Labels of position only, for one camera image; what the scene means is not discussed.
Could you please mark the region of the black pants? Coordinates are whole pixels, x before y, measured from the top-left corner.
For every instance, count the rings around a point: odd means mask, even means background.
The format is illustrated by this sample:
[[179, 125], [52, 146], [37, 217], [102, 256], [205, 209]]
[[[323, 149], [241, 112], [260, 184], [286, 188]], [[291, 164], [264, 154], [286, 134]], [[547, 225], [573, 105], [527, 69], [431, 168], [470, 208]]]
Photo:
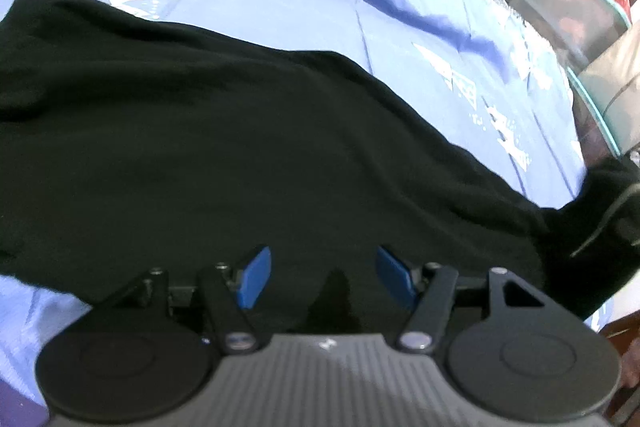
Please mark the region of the black pants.
[[404, 319], [378, 246], [478, 277], [505, 267], [578, 317], [639, 268], [634, 168], [540, 207], [333, 52], [284, 52], [96, 0], [15, 0], [1, 23], [1, 271], [98, 303], [260, 245], [276, 332]]

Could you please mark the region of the beige fabric bag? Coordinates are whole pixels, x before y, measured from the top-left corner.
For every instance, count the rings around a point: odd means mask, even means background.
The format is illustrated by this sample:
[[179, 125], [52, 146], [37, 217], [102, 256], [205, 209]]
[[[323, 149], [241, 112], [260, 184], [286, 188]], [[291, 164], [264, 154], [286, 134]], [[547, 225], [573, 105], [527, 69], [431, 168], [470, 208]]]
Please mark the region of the beige fabric bag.
[[578, 76], [623, 155], [639, 145], [639, 68], [634, 23]]

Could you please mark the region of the clear storage box teal lid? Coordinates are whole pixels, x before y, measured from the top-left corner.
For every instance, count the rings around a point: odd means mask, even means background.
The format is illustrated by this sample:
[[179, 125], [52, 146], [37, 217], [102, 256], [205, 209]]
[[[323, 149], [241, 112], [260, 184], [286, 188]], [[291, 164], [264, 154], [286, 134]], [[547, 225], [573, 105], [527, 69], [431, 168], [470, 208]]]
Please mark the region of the clear storage box teal lid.
[[508, 0], [547, 39], [561, 65], [581, 72], [620, 38], [631, 21], [614, 0]]

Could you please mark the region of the blue patterned bedsheet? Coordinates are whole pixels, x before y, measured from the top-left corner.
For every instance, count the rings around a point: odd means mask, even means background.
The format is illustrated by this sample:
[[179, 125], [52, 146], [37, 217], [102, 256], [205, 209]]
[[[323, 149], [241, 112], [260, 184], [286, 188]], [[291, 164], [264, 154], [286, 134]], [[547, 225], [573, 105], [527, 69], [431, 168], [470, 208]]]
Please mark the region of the blue patterned bedsheet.
[[[6, 15], [14, 0], [1, 0], [1, 15]], [[111, 4], [111, 0], [100, 0]], [[385, 14], [382, 6], [371, 5], [366, 0], [296, 0], [291, 13], [280, 0], [131, 0], [119, 6], [142, 10], [146, 22], [167, 21], [195, 23], [206, 29], [222, 29], [235, 37], [258, 43], [272, 44], [276, 48], [299, 51], [301, 46], [320, 46], [330, 51], [342, 52], [354, 58], [358, 65], [373, 72], [405, 98], [412, 108], [429, 109], [426, 116], [436, 116], [435, 109], [420, 101], [420, 96], [434, 95], [437, 102], [453, 100], [442, 87], [432, 83], [437, 74], [433, 66], [422, 58], [420, 50], [434, 44], [452, 64], [465, 66], [462, 57], [452, 56], [453, 48], [447, 43], [451, 38], [440, 31], [430, 34], [409, 23]], [[232, 20], [226, 10], [246, 11], [255, 14], [256, 26], [250, 28], [245, 20]], [[292, 23], [299, 18], [302, 33], [299, 45], [292, 36], [285, 35]], [[1, 420], [14, 421], [17, 426], [37, 425], [44, 418], [44, 405], [36, 384], [35, 359], [38, 350], [52, 333], [59, 333], [63, 325], [70, 323], [87, 306], [78, 298], [53, 289], [18, 283], [16, 275], [1, 274]]]

